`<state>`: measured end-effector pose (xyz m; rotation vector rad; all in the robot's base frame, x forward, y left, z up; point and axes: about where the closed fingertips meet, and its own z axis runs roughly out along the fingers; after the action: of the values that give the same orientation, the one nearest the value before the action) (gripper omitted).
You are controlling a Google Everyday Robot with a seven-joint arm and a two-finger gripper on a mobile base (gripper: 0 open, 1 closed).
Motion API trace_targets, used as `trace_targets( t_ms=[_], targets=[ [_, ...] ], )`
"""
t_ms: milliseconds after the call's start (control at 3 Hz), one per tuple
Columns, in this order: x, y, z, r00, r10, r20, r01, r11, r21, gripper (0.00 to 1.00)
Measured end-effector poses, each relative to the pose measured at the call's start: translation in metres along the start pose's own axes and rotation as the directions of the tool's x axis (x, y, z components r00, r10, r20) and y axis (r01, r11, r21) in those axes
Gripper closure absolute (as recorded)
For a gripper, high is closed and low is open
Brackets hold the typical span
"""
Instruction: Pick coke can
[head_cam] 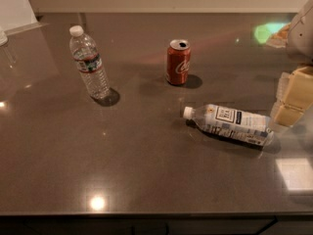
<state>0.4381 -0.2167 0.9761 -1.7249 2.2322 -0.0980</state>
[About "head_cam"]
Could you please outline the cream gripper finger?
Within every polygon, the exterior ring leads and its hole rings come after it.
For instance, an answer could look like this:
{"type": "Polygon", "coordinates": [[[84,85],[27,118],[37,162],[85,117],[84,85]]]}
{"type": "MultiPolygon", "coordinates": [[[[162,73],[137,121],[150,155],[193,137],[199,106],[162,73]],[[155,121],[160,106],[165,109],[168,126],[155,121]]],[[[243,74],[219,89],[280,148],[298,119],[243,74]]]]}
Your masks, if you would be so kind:
{"type": "Polygon", "coordinates": [[[273,124],[290,127],[295,125],[303,115],[304,111],[301,108],[295,108],[277,101],[273,105],[270,117],[273,124]]]}

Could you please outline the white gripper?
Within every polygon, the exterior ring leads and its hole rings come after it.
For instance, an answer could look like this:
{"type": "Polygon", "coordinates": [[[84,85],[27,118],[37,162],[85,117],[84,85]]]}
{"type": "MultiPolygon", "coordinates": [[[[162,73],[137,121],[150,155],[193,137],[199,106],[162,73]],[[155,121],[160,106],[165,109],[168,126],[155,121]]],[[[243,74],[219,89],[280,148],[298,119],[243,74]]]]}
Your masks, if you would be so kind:
{"type": "MultiPolygon", "coordinates": [[[[292,19],[286,50],[293,61],[313,65],[313,0],[308,0],[292,19]]],[[[298,67],[289,79],[283,102],[306,111],[313,104],[313,67],[298,67]]]]}

